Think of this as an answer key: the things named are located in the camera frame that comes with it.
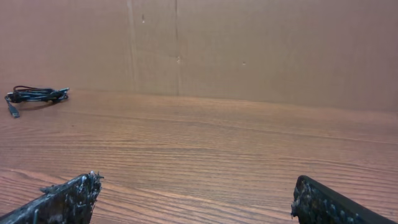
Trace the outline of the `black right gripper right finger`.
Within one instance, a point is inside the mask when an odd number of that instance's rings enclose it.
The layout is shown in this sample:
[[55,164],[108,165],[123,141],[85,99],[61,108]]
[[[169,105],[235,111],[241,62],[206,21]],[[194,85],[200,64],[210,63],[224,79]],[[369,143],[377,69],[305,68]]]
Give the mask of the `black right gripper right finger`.
[[395,224],[306,175],[295,184],[291,216],[300,224]]

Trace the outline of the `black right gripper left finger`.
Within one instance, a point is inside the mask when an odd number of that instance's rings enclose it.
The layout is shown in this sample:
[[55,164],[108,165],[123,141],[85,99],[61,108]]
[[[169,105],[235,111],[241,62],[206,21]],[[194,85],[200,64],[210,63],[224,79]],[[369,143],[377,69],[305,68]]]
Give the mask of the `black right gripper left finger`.
[[1,216],[1,224],[89,224],[103,178],[90,172],[41,188],[43,195]]

